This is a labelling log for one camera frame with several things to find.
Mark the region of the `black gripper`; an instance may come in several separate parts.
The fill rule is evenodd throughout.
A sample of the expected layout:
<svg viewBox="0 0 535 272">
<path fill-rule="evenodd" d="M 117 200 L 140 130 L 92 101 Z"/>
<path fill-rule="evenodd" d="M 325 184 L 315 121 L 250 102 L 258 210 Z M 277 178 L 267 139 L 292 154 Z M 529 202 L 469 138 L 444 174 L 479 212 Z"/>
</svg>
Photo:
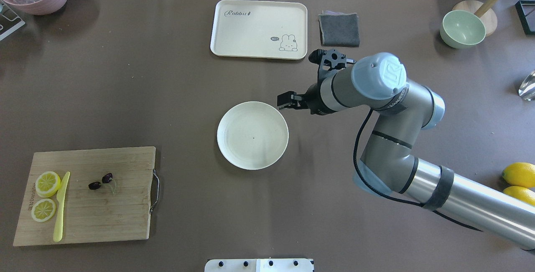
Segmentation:
<svg viewBox="0 0 535 272">
<path fill-rule="evenodd" d="M 277 96 L 277 103 L 279 110 L 295 109 L 295 110 L 310 110 L 310 114 L 327 115 L 332 114 L 331 110 L 322 100 L 320 94 L 319 83 L 313 84 L 309 87 L 304 95 L 296 92 L 285 92 Z"/>
</svg>

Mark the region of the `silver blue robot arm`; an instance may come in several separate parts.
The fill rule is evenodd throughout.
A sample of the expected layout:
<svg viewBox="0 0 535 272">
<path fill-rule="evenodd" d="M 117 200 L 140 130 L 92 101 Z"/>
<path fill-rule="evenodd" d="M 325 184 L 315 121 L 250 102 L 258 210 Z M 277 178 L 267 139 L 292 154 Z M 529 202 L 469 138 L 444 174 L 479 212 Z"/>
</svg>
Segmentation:
<svg viewBox="0 0 535 272">
<path fill-rule="evenodd" d="M 497 234 L 534 252 L 533 206 L 411 154 L 420 131 L 442 120 L 445 103 L 428 87 L 408 79 L 395 55 L 382 52 L 356 61 L 334 49 L 318 49 L 309 61 L 318 65 L 317 82 L 304 94 L 278 95 L 277 107 L 327 115 L 366 105 L 366 122 L 378 112 L 360 158 L 357 148 L 364 128 L 357 133 L 353 150 L 357 185 L 459 226 Z"/>
</svg>

